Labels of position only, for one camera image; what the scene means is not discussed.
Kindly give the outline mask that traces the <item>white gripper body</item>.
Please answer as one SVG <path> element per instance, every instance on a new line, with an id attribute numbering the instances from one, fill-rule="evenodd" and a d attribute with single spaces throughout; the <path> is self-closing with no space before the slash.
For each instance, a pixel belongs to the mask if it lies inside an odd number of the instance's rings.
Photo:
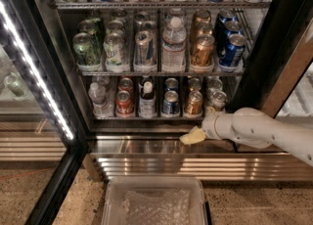
<path id="1" fill-rule="evenodd" d="M 230 135 L 230 116 L 223 112 L 211 113 L 202 121 L 201 129 L 208 139 L 227 139 Z"/>

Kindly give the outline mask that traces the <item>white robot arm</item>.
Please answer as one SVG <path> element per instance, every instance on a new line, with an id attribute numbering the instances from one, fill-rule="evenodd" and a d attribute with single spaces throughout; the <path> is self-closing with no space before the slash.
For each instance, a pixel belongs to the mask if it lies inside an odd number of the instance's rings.
<path id="1" fill-rule="evenodd" d="M 282 123 L 264 112 L 241 108 L 234 113 L 213 112 L 180 137 L 184 145 L 205 139 L 228 139 L 257 149 L 274 145 L 313 166 L 313 130 Z"/>

